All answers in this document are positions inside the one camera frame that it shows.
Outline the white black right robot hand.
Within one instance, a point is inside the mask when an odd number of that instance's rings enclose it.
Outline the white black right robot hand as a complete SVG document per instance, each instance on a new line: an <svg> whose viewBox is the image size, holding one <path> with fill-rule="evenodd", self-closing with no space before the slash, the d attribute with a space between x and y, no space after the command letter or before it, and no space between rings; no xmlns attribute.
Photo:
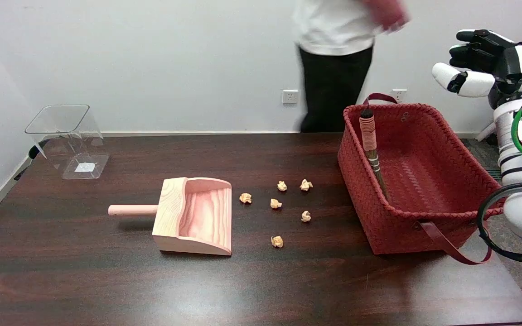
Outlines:
<svg viewBox="0 0 522 326"><path fill-rule="evenodd" d="M451 46L449 63L431 70L435 81L460 97L487 97L492 109L522 95L522 43L489 29L463 29Z"/></svg>

